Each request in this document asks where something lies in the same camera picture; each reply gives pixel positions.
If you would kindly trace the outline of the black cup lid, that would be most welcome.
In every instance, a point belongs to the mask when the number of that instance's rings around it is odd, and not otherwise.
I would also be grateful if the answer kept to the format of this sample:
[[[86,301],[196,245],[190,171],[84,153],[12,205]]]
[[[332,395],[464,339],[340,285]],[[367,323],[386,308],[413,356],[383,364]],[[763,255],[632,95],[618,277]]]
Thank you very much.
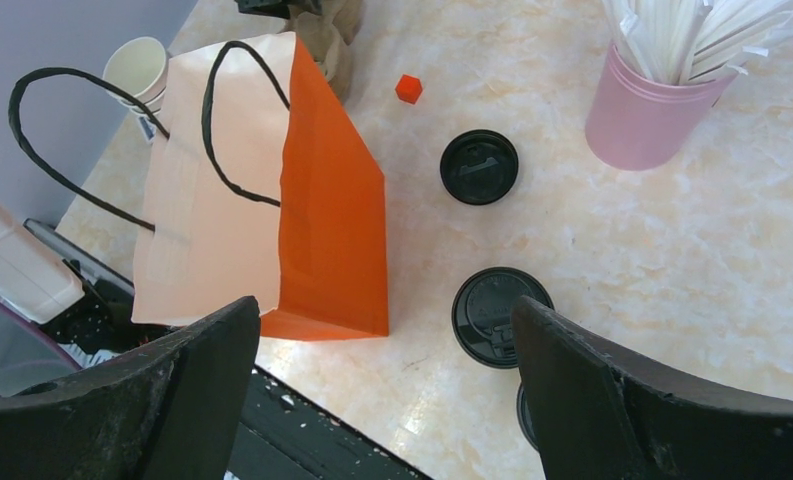
[[[512,267],[491,267],[469,277],[453,300],[451,323],[461,348],[478,363],[494,369],[518,366],[511,328],[514,302],[530,297],[552,309],[544,286]]]
[[[518,386],[516,396],[516,414],[520,430],[526,438],[529,445],[535,450],[538,450],[536,435],[534,431],[533,422],[531,419],[530,411],[527,406],[525,390],[522,384]]]
[[[439,164],[445,190],[473,206],[502,199],[515,185],[518,173],[519,156],[513,143],[487,129],[456,136],[444,149]]]

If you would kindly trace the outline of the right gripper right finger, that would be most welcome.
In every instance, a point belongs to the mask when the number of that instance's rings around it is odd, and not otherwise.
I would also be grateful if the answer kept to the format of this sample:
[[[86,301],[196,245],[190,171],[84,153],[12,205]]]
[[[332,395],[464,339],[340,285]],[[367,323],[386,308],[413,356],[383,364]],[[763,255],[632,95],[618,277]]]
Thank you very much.
[[[511,312],[549,479],[793,479],[793,401],[686,373],[529,297]]]

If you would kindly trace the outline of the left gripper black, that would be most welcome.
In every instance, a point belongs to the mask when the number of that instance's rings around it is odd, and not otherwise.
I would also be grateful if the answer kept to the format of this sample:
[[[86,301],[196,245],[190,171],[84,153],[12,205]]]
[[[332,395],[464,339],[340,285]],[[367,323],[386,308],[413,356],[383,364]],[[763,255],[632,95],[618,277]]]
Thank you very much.
[[[320,14],[319,0],[236,0],[242,14],[290,19],[293,14],[308,12]]]

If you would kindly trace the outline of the orange paper bag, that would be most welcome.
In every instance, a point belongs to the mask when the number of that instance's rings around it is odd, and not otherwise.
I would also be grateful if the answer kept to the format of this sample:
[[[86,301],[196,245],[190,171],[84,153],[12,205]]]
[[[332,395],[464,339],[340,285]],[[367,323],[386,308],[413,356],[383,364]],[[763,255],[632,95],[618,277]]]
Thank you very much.
[[[138,227],[135,323],[183,327],[252,296],[266,337],[388,334],[385,178],[294,33],[169,61],[137,215],[74,185],[24,133],[29,86],[76,75],[46,67],[21,77],[8,123],[50,178]]]

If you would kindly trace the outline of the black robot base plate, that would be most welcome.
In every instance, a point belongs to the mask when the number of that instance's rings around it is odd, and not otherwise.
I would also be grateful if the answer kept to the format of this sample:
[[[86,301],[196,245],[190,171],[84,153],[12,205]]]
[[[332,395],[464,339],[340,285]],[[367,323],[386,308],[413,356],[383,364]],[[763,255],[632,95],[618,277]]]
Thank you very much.
[[[58,380],[37,478],[418,479],[256,366],[253,301]]]

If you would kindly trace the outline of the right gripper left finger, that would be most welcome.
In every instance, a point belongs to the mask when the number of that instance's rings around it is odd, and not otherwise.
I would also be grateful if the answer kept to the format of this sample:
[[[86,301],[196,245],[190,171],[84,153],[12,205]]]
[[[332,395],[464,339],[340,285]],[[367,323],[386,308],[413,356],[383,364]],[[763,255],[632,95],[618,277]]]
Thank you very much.
[[[220,479],[260,339],[255,298],[0,396],[0,479]]]

